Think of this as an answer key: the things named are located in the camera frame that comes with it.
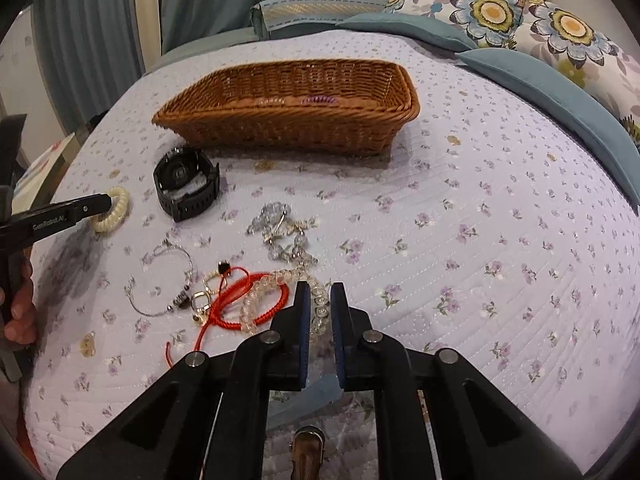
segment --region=red string bracelet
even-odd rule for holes
[[[227,285],[226,277],[229,276],[231,272],[236,269],[244,272],[245,274],[244,278],[235,282],[231,287],[225,288]],[[206,322],[200,329],[200,333],[198,334],[196,343],[193,346],[194,351],[200,350],[200,345],[202,343],[202,338],[204,337],[205,332],[211,325],[214,324],[211,317],[211,312],[213,307],[217,305],[221,300],[222,289],[225,288],[225,292],[223,295],[225,302],[233,303],[235,300],[242,298],[242,296],[244,296],[251,289],[252,282],[250,281],[249,276],[250,276],[249,271],[244,269],[243,267],[230,267],[224,274],[220,276],[220,284],[218,285],[218,293],[217,293],[216,299],[211,301],[211,303],[209,304],[209,315],[207,316]],[[164,358],[166,360],[166,363],[169,365],[169,368],[171,368],[173,366],[173,362],[171,359],[171,343],[169,343],[168,341],[164,346]]]
[[[209,307],[209,316],[207,317],[206,322],[200,329],[200,333],[198,334],[198,338],[196,339],[196,343],[193,346],[193,351],[199,351],[200,346],[202,344],[202,339],[206,331],[212,325],[218,325],[221,328],[226,330],[240,330],[242,328],[241,324],[238,322],[228,322],[222,319],[222,311],[228,307],[233,302],[242,298],[246,293],[248,293],[253,284],[261,279],[263,276],[268,276],[268,272],[256,272],[254,274],[249,274],[249,272],[242,267],[231,267],[226,273],[225,276],[228,276],[233,270],[241,270],[245,273],[245,277],[236,281],[233,285],[228,286],[223,292],[223,280],[220,280],[220,285],[218,286],[218,295],[214,301],[211,302]],[[254,323],[256,325],[261,325],[268,320],[270,320],[277,311],[281,310],[287,300],[289,299],[289,287],[286,284],[278,285],[280,287],[280,299],[278,302],[270,308],[264,314],[261,314],[256,319],[254,319]],[[167,342],[164,349],[164,357],[166,359],[169,367],[173,366],[171,354],[170,354],[170,343]]]
[[[251,274],[249,276],[249,279],[251,280],[251,284],[253,286],[253,284],[258,280],[260,280],[261,277],[268,276],[268,275],[269,275],[268,272],[256,272],[255,274]],[[268,320],[270,320],[276,314],[276,312],[281,310],[282,307],[285,306],[285,304],[287,303],[287,300],[289,299],[289,287],[285,283],[283,283],[282,285],[279,285],[279,287],[280,287],[280,299],[267,312],[265,312],[261,316],[258,316],[257,318],[254,319],[254,323],[256,325],[261,325],[262,323],[265,323]],[[212,307],[209,313],[209,317],[212,318],[213,323],[215,323],[221,328],[225,328],[226,330],[240,330],[242,328],[242,325],[240,323],[228,322],[222,319],[222,311],[231,303],[233,303],[233,301],[235,300],[225,301],[223,299],[220,301],[219,305]]]

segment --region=human hand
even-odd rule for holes
[[[33,305],[33,282],[31,281],[33,267],[28,260],[22,264],[20,273],[24,281],[11,304],[11,314],[14,318],[4,326],[4,336],[9,341],[27,345],[36,341],[36,307]],[[1,303],[4,303],[4,290],[0,288]]]

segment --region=smartwatch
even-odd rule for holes
[[[220,193],[220,165],[201,150],[183,146],[170,150],[154,170],[160,207],[176,222],[205,211]]]

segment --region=wicker basket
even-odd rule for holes
[[[394,63],[313,59],[213,72],[167,102],[153,124],[200,148],[235,146],[375,155],[420,104]]]

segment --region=bedspread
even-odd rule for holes
[[[224,193],[203,215],[174,224],[155,197],[152,170],[177,143],[153,113],[224,66],[318,57],[398,62],[420,116],[376,160],[244,153],[216,158]],[[183,283],[179,254],[146,264],[164,237],[199,272],[228,258],[251,270],[268,260],[244,231],[264,203],[289,203],[307,232],[314,270],[345,283],[350,303],[408,348],[456,348],[586,470],[640,396],[640,222],[607,173],[571,135],[519,97],[415,41],[330,31],[246,44],[143,77],[91,134],[56,200],[114,185],[130,215],[110,237],[82,222],[33,250],[43,318],[25,416],[42,469],[62,463],[166,370],[163,347],[185,354],[189,314],[157,319]],[[87,334],[95,355],[79,343]],[[204,350],[233,350],[242,335],[210,330]],[[377,477],[372,396],[345,395],[304,422],[328,438],[324,478]],[[290,474],[290,430],[269,434],[264,473]]]

